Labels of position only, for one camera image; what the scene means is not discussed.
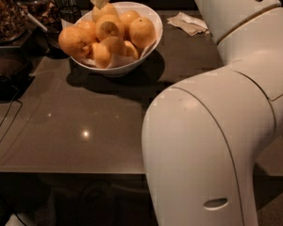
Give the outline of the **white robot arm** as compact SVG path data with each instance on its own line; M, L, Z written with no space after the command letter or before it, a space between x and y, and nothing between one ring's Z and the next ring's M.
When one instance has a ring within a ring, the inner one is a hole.
M258 226L254 166L283 132L283 8L194 1L224 65L147 109L141 145L158 226Z

